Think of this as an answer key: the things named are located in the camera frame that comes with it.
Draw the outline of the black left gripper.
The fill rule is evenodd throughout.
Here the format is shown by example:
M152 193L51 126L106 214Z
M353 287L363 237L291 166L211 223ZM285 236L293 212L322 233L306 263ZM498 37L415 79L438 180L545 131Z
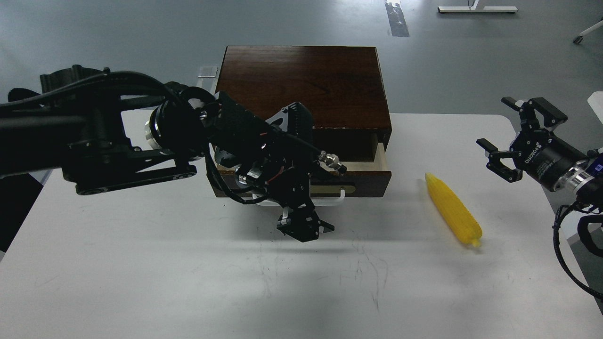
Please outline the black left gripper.
M243 193L252 193L252 198L243 202L273 202L284 208L276 229L300 242L311 241L311 236L334 231L334 225L318 216L310 197L312 178L327 182L346 172L343 164L336 162L334 165L334 171L327 171L316 159L295 162L278 157L241 161L238 165L238 185Z

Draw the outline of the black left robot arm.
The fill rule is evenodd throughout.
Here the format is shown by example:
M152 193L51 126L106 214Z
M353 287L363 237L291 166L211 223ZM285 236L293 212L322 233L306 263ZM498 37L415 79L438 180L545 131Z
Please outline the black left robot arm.
M78 195L189 178L204 159L209 183L243 205L275 202L276 228L300 242L334 231L311 180L347 168L313 142L299 102L263 119L225 92L81 65L40 76L41 93L14 88L1 105L1 175L60 168Z

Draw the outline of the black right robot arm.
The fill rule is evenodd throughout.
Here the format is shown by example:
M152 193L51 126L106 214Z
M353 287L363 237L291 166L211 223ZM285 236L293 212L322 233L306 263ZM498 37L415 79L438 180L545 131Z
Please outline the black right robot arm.
M519 114L521 129L506 151L484 138L476 141L485 150L487 168L510 183L521 180L526 173L551 192L566 188L575 194L573 204L562 205L556 211L552 226L554 251L570 279L586 293L601 299L601 292L583 284L569 270L560 251L559 231L568 214L573 211L584 214L577 225L580 241L593 255L602 255L601 247L588 231L590 224L602 222L602 172L596 169L602 159L599 157L590 164L590 155L555 135L554 129L567 121L567 115L547 99L504 97L501 101Z

